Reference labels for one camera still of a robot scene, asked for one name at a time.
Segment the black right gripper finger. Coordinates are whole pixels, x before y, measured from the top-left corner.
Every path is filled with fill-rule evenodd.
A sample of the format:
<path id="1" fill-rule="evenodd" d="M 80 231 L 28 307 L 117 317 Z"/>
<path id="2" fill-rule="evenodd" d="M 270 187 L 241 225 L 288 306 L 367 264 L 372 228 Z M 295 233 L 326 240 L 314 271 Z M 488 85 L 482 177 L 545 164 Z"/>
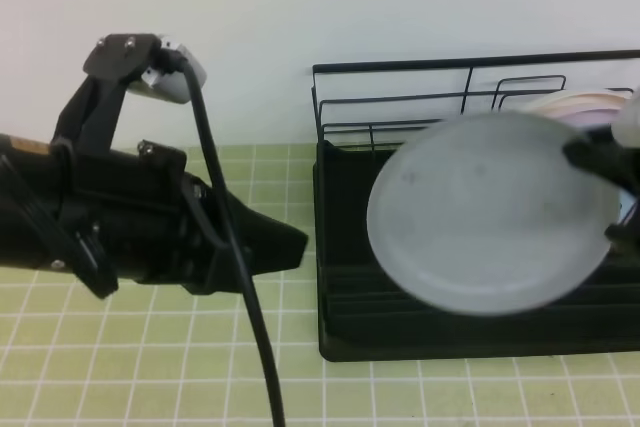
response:
<path id="1" fill-rule="evenodd" d="M 620 255 L 638 257 L 639 207 L 635 206 L 622 223 L 609 225 L 605 230 L 605 237 Z"/>
<path id="2" fill-rule="evenodd" d="M 626 192 L 639 191 L 639 149 L 626 148 L 602 136 L 574 138 L 562 147 L 569 164 Z"/>

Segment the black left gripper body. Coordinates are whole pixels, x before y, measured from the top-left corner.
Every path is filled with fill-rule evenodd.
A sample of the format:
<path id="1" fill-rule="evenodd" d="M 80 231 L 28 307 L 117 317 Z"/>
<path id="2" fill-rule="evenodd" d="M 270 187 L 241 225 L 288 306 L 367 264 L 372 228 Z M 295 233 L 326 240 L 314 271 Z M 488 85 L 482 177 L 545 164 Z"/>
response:
<path id="1" fill-rule="evenodd" d="M 192 295 L 238 293 L 236 259 L 214 192 L 185 171 L 183 152 L 55 147 L 62 169 L 57 258 L 97 297 L 122 279 L 180 285 Z"/>

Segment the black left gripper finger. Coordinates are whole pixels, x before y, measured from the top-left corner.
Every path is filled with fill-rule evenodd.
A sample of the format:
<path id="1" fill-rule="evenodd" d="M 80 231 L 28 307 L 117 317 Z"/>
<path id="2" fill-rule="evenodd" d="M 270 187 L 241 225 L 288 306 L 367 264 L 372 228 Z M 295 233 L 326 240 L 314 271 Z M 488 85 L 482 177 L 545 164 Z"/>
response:
<path id="1" fill-rule="evenodd" d="M 308 244 L 308 235 L 270 218 L 234 198 L 234 226 L 251 276 L 296 269 Z"/>

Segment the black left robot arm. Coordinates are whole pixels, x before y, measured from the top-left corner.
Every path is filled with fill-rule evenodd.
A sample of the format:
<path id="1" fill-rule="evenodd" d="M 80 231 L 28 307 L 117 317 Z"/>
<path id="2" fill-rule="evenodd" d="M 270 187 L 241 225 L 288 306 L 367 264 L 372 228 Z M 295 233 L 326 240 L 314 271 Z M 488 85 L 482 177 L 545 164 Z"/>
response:
<path id="1" fill-rule="evenodd" d="M 1 139 L 1 261 L 75 275 L 106 298 L 121 280 L 236 293 L 237 265 L 214 190 L 183 151 L 138 154 Z"/>

